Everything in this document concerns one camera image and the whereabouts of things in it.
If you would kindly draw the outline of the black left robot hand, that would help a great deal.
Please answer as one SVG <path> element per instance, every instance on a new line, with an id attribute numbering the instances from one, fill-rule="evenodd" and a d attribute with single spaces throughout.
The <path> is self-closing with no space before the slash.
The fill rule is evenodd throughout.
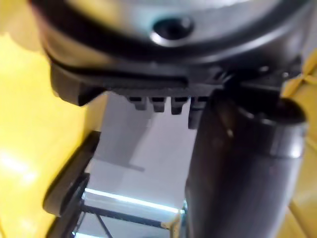
<path id="1" fill-rule="evenodd" d="M 51 86 L 83 106 L 105 91 L 151 102 L 197 131 L 185 185 L 188 238 L 273 238 L 308 127 L 281 95 L 300 73 L 313 0 L 32 0 Z"/>

